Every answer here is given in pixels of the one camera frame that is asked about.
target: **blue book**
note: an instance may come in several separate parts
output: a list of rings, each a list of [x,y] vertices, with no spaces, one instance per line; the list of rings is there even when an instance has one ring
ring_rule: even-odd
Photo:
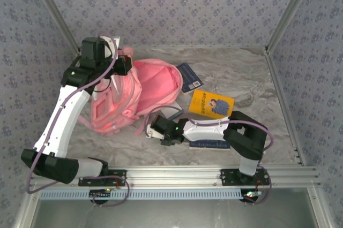
[[[204,83],[187,63],[182,63],[181,65],[177,66],[177,69],[180,71],[183,78],[183,93],[189,93],[204,85]]]
[[[230,144],[226,141],[199,140],[189,142],[191,148],[210,148],[210,149],[230,149]]]

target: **metal frame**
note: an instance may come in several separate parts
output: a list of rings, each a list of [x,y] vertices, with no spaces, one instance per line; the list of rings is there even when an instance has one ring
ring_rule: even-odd
[[[278,42],[283,36],[287,26],[293,19],[293,16],[302,1],[303,0],[289,0],[287,7],[285,8],[276,28],[274,29],[273,34],[271,35],[268,41],[268,44],[267,44],[268,53],[271,54],[276,48]]]
[[[64,21],[61,12],[59,11],[56,3],[54,0],[43,0],[45,6],[47,7],[51,17],[55,21],[58,29],[61,31],[63,37],[65,38],[69,48],[77,53],[78,52],[78,46],[74,39],[74,36],[72,35],[68,25]]]
[[[306,166],[306,159],[304,152],[302,150],[299,137],[297,136],[297,132],[295,129],[295,125],[292,119],[292,115],[290,114],[290,110],[288,108],[288,104],[286,101],[286,97],[284,91],[282,90],[281,81],[278,76],[277,68],[275,66],[273,57],[270,55],[269,52],[265,53],[266,61],[272,76],[272,80],[274,82],[275,89],[277,91],[277,96],[280,101],[280,106],[282,113],[284,114],[286,126],[288,129],[288,133],[291,139],[293,146],[296,148],[300,163],[303,166]],[[332,227],[335,228],[335,224],[329,209],[329,205],[326,201],[324,196],[324,191],[321,187],[309,187],[308,193],[311,198],[312,208],[314,210],[318,226],[319,227]]]
[[[275,188],[308,188],[320,186],[318,171],[313,166],[300,165],[265,165]],[[127,181],[132,189],[211,189],[211,188],[251,188],[251,186],[223,187],[219,178],[221,169],[238,169],[238,165],[228,166],[143,166],[115,167],[126,169]],[[37,187],[50,180],[34,177]],[[80,189],[78,179],[70,184],[56,184],[53,189]],[[99,189],[108,187],[89,187]]]
[[[206,192],[208,190],[223,192],[225,190],[232,191],[239,188],[249,188],[249,186],[229,186],[223,187],[219,178],[220,170],[226,168],[238,168],[237,165],[229,166],[141,166],[141,167],[120,167],[120,169],[127,170],[127,181],[129,182],[133,192],[138,191],[167,191],[176,189],[192,190],[198,192]],[[320,186],[320,179],[318,178],[318,171],[313,166],[301,165],[265,165],[268,169],[272,179],[274,188],[315,188]],[[32,186],[40,187],[51,180],[34,177],[32,179]],[[56,184],[49,188],[49,191],[56,191],[56,193],[82,193],[85,187],[78,187],[78,179],[73,180],[70,184]],[[89,187],[90,189],[100,189],[105,187]],[[38,203],[40,195],[44,193],[37,193],[33,195],[26,195],[24,202],[20,208],[15,227],[30,227],[35,208]],[[319,205],[316,203],[313,207],[314,211],[318,211]],[[319,214],[316,214],[319,227],[332,227],[322,222]]]
[[[124,199],[127,189],[115,189],[104,193],[96,199],[120,200]],[[91,200],[89,189],[45,189],[40,200]],[[130,191],[130,200],[241,200],[240,189],[134,189]]]

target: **book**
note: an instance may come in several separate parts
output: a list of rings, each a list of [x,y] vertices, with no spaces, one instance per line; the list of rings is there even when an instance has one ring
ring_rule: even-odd
[[[233,98],[196,89],[188,110],[196,114],[219,119],[231,115],[234,102]]]
[[[230,149],[230,144],[227,141],[218,140],[199,140],[190,141],[189,147],[191,148],[210,148],[210,149]]]
[[[190,93],[196,88],[200,88],[202,85],[204,85],[204,83],[195,74],[195,72],[193,71],[193,69],[191,69],[188,63],[182,63],[176,68],[180,71],[182,75],[182,79],[183,79],[182,92],[183,93]]]

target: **floral wallpaper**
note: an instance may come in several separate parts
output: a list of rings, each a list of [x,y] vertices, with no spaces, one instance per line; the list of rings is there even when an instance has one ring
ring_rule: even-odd
[[[74,53],[41,0],[0,0],[0,227],[12,227],[28,168]]]
[[[343,227],[343,0],[304,0],[273,53],[308,164]]]
[[[266,45],[289,0],[55,0],[77,41],[107,30],[124,44]]]

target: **white marble surface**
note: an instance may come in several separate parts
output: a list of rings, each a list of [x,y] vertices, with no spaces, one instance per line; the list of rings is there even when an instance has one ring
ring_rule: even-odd
[[[234,110],[251,116],[273,133],[275,143],[262,163],[293,163],[293,146],[264,56],[232,48],[135,49],[134,59],[142,58],[160,58],[174,65],[189,63],[204,82],[203,90],[235,98]],[[191,97],[181,93],[177,102],[188,109]],[[88,113],[89,106],[83,115]],[[101,136],[78,122],[68,156],[97,157],[112,166],[239,164],[240,157],[233,149],[193,149],[188,143],[166,147],[143,134],[135,136],[140,122],[111,137]]]

